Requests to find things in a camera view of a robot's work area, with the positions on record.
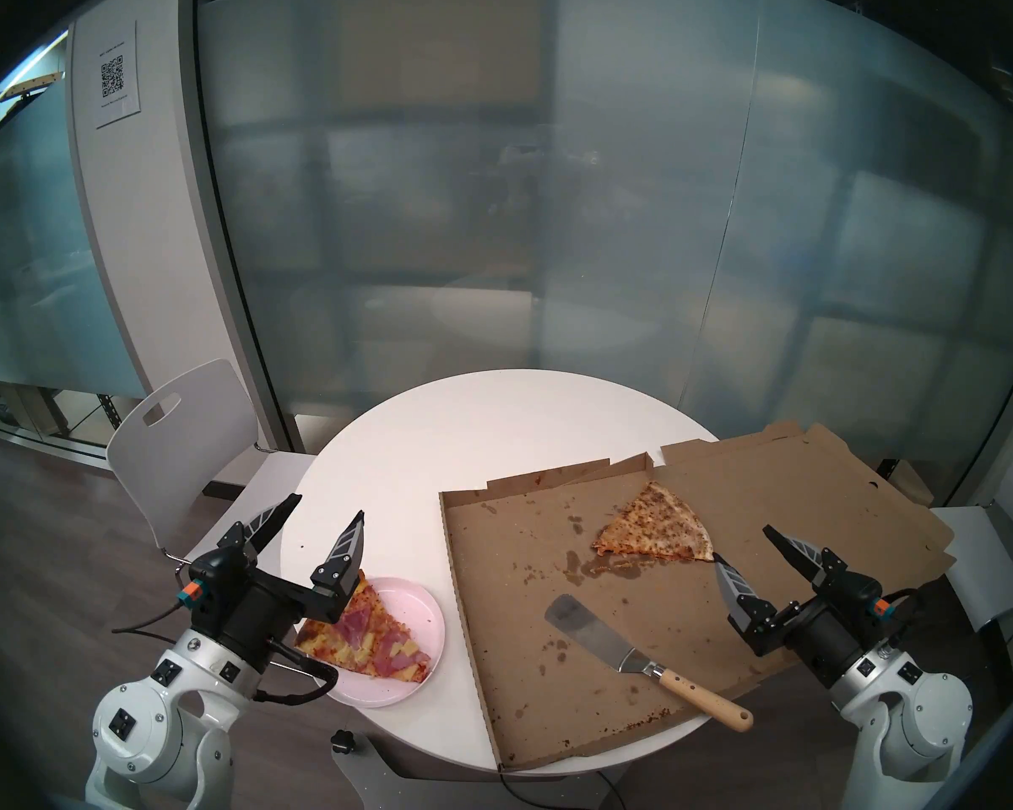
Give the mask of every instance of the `chair handle hole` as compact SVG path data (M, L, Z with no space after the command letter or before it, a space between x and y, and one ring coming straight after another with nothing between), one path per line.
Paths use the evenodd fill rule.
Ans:
M167 415L172 413L180 403L180 395L176 392L171 394L166 394L163 399L157 401L153 406L151 406L142 416L142 422L147 424L147 426L154 426L156 423L160 423L165 419Z

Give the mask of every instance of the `wooden handle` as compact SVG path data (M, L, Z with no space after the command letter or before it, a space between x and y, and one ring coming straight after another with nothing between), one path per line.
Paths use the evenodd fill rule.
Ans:
M672 668L666 668L660 674L660 684L677 694L692 706L705 712L709 717L717 719L729 729L747 731L754 725L754 715L732 701L724 699L708 688L702 688L697 682L690 681L682 673L676 673Z

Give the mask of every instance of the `ham and pineapple pizza slice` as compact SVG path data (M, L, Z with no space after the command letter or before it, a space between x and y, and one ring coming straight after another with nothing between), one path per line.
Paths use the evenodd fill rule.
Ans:
M297 633L296 646L334 667L407 682L423 681L431 662L408 628L387 612L363 569L338 623L307 619Z

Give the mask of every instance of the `spatula blade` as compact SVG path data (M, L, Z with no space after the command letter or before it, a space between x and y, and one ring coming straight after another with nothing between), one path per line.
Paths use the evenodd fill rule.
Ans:
M544 615L549 625L619 673L641 673L649 664L647 656L635 650L573 595L559 595Z

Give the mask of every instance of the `black knob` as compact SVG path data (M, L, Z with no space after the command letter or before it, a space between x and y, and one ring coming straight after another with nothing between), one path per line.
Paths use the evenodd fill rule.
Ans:
M348 754L357 748L357 741L353 740L353 732L338 729L330 737L330 748L338 754Z

